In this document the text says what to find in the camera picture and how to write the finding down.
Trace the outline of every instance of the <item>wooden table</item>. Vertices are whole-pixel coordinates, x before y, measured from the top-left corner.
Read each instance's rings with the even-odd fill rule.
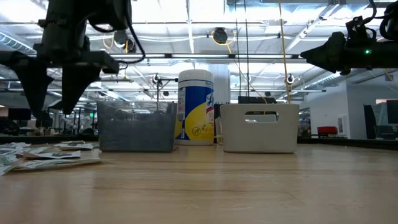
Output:
[[[0,223],[398,223],[398,152],[103,153],[114,162],[0,177]]]

